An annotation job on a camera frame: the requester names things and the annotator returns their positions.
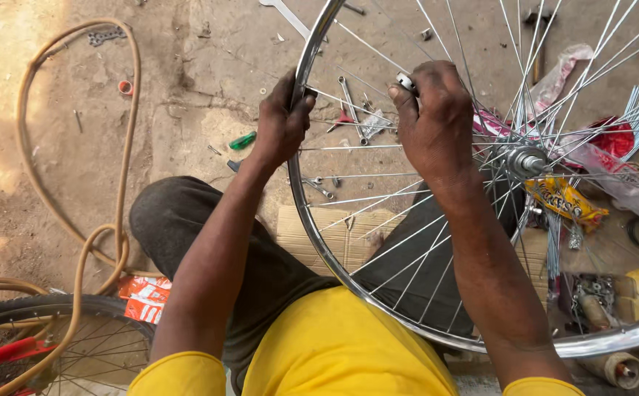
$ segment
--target black tire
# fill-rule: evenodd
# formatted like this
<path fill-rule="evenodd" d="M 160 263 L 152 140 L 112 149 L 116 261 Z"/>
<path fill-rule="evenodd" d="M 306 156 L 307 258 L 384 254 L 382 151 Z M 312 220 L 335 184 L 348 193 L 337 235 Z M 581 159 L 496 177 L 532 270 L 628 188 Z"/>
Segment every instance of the black tire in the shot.
<path fill-rule="evenodd" d="M 127 303 L 121 298 L 84 294 L 82 314 L 104 316 L 126 323 L 138 330 L 148 341 L 154 339 L 155 325 L 124 316 Z M 0 301 L 0 324 L 24 320 L 34 316 L 69 315 L 73 312 L 72 294 L 47 294 Z"/>

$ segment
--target hammer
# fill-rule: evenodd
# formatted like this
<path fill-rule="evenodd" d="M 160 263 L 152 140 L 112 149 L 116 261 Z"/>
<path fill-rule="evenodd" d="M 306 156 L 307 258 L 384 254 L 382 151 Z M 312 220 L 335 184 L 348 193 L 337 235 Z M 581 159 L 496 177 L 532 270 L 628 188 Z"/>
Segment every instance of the hammer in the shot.
<path fill-rule="evenodd" d="M 553 12 L 551 9 L 546 8 L 541 11 L 539 6 L 536 9 L 530 8 L 530 11 L 523 17 L 522 22 L 525 25 L 531 26 L 533 32 L 537 32 L 537 43 L 542 43 L 542 47 L 540 48 L 537 56 L 535 57 L 535 69 L 532 72 L 532 85 L 535 85 L 542 79 L 542 75 L 544 73 L 544 30 L 547 28 L 547 25 L 552 22 L 554 19 Z"/>

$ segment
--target dirt floor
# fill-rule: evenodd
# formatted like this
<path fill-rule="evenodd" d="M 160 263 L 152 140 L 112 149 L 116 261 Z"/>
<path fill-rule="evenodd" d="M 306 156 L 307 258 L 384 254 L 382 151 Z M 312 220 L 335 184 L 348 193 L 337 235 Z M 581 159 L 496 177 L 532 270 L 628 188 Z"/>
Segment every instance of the dirt floor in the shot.
<path fill-rule="evenodd" d="M 429 60 L 404 37 L 420 42 L 419 31 L 429 27 L 419 9 L 404 2 L 379 3 L 384 11 L 370 0 L 353 0 L 367 14 L 343 10 L 338 19 L 408 70 Z M 446 4 L 423 3 L 465 76 Z M 523 8 L 532 6 L 522 3 Z M 311 28 L 324 2 L 287 0 L 286 4 Z M 505 2 L 513 28 L 518 24 L 516 4 Z M 620 9 L 628 4 L 624 1 Z M 499 3 L 454 1 L 452 7 L 476 96 L 487 106 L 507 109 L 521 80 L 514 55 L 515 47 L 520 46 L 512 45 Z M 571 44 L 585 42 L 595 48 L 609 13 L 607 5 L 565 0 L 547 42 L 547 69 Z M 66 28 L 97 17 L 114 17 L 129 24 L 141 52 L 141 101 L 127 182 L 127 210 L 146 185 L 168 176 L 199 177 L 224 191 L 234 176 L 227 160 L 238 161 L 251 150 L 233 151 L 227 143 L 255 130 L 258 103 L 265 96 L 262 92 L 270 92 L 278 77 L 296 66 L 304 45 L 280 13 L 254 0 L 126 0 L 117 4 L 104 0 L 0 1 L 0 277 L 73 289 L 80 244 L 62 230 L 29 184 L 16 146 L 15 108 L 27 63 L 43 43 Z M 639 6 L 620 34 L 610 40 L 601 59 L 608 59 L 637 31 Z M 528 49 L 531 31 L 523 29 L 522 34 L 522 47 Z M 380 91 L 394 81 L 398 70 L 338 25 L 332 27 L 328 37 L 309 84 L 343 96 L 336 79 L 346 76 L 355 102 L 365 92 L 386 117 L 395 119 L 388 99 L 337 66 Z M 433 57 L 446 57 L 438 40 L 422 45 Z M 573 76 L 580 75 L 583 68 L 585 65 L 579 65 Z M 27 125 L 32 161 L 54 202 L 84 235 L 114 219 L 131 101 L 117 91 L 117 84 L 132 75 L 127 40 L 108 40 L 100 47 L 91 47 L 84 37 L 45 62 L 31 88 Z M 567 125 L 576 128 L 621 113 L 634 84 L 639 85 L 639 56 L 601 79 L 594 89 L 585 90 Z M 73 111 L 78 112 L 82 131 Z M 320 97 L 312 118 L 332 121 L 338 115 L 337 103 Z M 352 127 L 343 126 L 326 134 L 328 127 L 327 123 L 314 122 L 303 148 L 357 145 Z M 372 144 L 396 141 L 395 134 L 386 131 Z M 222 155 L 213 153 L 208 145 Z M 304 151 L 301 166 L 307 176 L 313 177 L 412 170 L 398 150 Z M 285 180 L 285 172 L 278 170 L 266 187 L 259 211 L 272 233 L 278 206 L 293 204 Z M 336 193 L 338 199 L 394 193 L 416 180 L 360 178 L 345 183 Z M 325 202 L 313 190 L 307 191 L 307 196 L 315 204 Z M 395 199 L 383 209 L 397 213 L 410 201 L 412 197 Z M 357 203 L 342 209 L 360 207 Z M 111 240 L 105 241 L 104 249 L 112 252 L 111 245 Z M 133 239 L 130 263 L 153 268 Z M 95 291 L 110 271 L 107 264 L 90 258 L 85 291 Z M 0 299 L 11 295 L 0 293 Z"/>

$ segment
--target wrench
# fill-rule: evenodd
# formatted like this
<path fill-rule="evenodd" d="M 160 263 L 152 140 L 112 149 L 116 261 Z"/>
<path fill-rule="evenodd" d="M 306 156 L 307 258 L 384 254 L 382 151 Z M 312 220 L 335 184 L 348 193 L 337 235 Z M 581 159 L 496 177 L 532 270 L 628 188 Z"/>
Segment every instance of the wrench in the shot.
<path fill-rule="evenodd" d="M 344 76 L 339 76 L 339 84 L 341 84 L 341 88 L 344 90 L 344 96 L 346 96 L 346 103 L 349 103 L 349 111 L 351 112 L 351 117 L 356 122 L 356 132 L 359 134 L 359 143 L 362 146 L 368 146 L 368 139 L 363 134 L 363 130 L 359 127 L 359 119 L 356 117 L 356 110 L 354 110 L 354 105 L 351 103 L 351 95 L 349 95 L 349 87 L 346 85 L 346 78 Z"/>
<path fill-rule="evenodd" d="M 288 166 L 286 164 L 282 164 L 281 166 L 283 167 L 283 169 L 288 171 Z M 334 199 L 334 194 L 331 191 L 325 190 L 319 184 L 316 183 L 317 180 L 321 180 L 321 177 L 316 177 L 315 179 L 310 179 L 310 178 L 307 178 L 305 175 L 300 174 L 300 179 L 302 180 L 303 183 L 309 185 L 310 187 L 312 187 L 315 190 L 317 190 L 320 193 L 322 193 L 322 195 L 324 195 L 330 201 Z"/>
<path fill-rule="evenodd" d="M 283 3 L 283 0 L 258 0 L 258 2 L 263 6 L 275 7 L 278 11 L 280 11 L 280 14 L 283 15 L 291 25 L 293 25 L 293 28 L 295 28 L 295 30 L 297 30 L 297 32 L 305 38 L 305 41 L 310 39 L 310 30 L 307 29 L 305 24 L 303 24 L 303 22 L 300 21 L 292 11 L 290 11 L 288 6 Z"/>

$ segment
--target coiled hose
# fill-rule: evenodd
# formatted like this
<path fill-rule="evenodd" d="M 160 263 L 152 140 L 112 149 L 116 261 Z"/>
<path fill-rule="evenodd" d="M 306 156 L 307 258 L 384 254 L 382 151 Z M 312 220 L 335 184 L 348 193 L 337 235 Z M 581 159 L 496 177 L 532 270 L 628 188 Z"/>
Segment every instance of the coiled hose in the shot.
<path fill-rule="evenodd" d="M 36 76 L 36 72 L 38 71 L 41 64 L 51 55 L 59 52 L 63 48 L 68 48 L 67 43 L 63 42 L 61 45 L 55 49 L 51 49 L 56 45 L 59 41 L 69 37 L 72 34 L 78 33 L 81 30 L 87 29 L 91 26 L 95 25 L 116 25 L 126 33 L 127 39 L 132 49 L 132 58 L 134 59 L 134 81 L 133 81 L 133 95 L 132 95 L 132 107 L 129 115 L 129 123 L 127 125 L 127 135 L 124 143 L 124 154 L 122 159 L 122 170 L 119 179 L 119 188 L 117 194 L 117 209 L 115 212 L 115 222 L 114 224 L 104 224 L 99 226 L 87 239 L 82 236 L 82 234 L 75 229 L 75 227 L 70 224 L 70 222 L 66 219 L 66 217 L 55 207 L 52 203 L 49 196 L 46 194 L 41 181 L 36 174 L 36 170 L 31 162 L 31 149 L 29 148 L 29 144 L 27 141 L 27 128 L 26 128 L 26 109 L 27 109 L 27 101 L 29 98 L 29 88 L 31 87 L 31 83 L 34 80 L 34 76 Z M 131 157 L 132 151 L 132 140 L 134 137 L 134 127 L 136 126 L 137 121 L 137 112 L 139 110 L 139 90 L 141 88 L 141 58 L 139 56 L 139 47 L 137 46 L 137 42 L 134 39 L 134 35 L 131 32 L 131 29 L 121 21 L 118 21 L 114 18 L 97 18 L 87 22 L 83 22 L 78 26 L 72 27 L 67 31 L 60 33 L 55 38 L 51 39 L 51 41 L 47 42 L 36 54 L 36 56 L 29 62 L 26 73 L 24 74 L 24 78 L 21 81 L 21 86 L 19 88 L 19 97 L 17 102 L 17 119 L 16 119 L 16 139 L 19 145 L 19 152 L 22 158 L 22 162 L 24 164 L 24 168 L 26 170 L 26 174 L 29 177 L 29 181 L 33 185 L 36 193 L 39 194 L 39 197 L 46 205 L 46 207 L 51 211 L 51 213 L 59 220 L 60 224 L 67 230 L 75 239 L 79 240 L 82 243 L 82 250 L 80 252 L 80 258 L 78 260 L 78 267 L 75 272 L 75 287 L 73 289 L 73 313 L 70 316 L 70 325 L 68 330 L 66 331 L 65 336 L 60 341 L 59 346 L 57 346 L 53 351 L 44 357 L 40 362 L 34 365 L 29 370 L 25 371 L 23 374 L 19 375 L 17 378 L 7 383 L 6 385 L 0 388 L 0 396 L 7 396 L 13 392 L 15 392 L 19 387 L 24 385 L 30 378 L 34 375 L 38 374 L 46 367 L 51 365 L 56 359 L 59 358 L 60 354 L 65 352 L 68 344 L 75 336 L 76 329 L 78 328 L 78 321 L 80 319 L 80 303 L 82 301 L 82 275 L 85 270 L 85 261 L 87 259 L 87 255 L 89 253 L 93 253 L 97 258 L 101 259 L 107 264 L 110 264 L 114 267 L 114 271 L 112 275 L 107 279 L 107 281 L 97 290 L 97 294 L 104 293 L 107 289 L 110 288 L 120 277 L 122 271 L 125 271 L 132 275 L 139 276 L 151 276 L 158 277 L 162 276 L 160 273 L 148 272 L 148 271 L 140 271 L 133 268 L 125 268 L 127 264 L 127 260 L 129 258 L 129 238 L 127 233 L 123 230 L 123 215 L 124 215 L 124 196 L 126 193 L 126 185 L 127 185 L 127 175 L 129 172 L 129 160 Z M 115 235 L 115 245 L 116 245 L 116 256 L 115 258 L 111 258 L 93 247 L 93 243 L 95 239 L 102 234 L 106 230 L 114 230 Z M 38 287 L 32 283 L 28 283 L 25 281 L 11 279 L 11 278 L 0 278 L 0 290 L 15 290 L 28 294 L 47 294 L 47 291 Z"/>

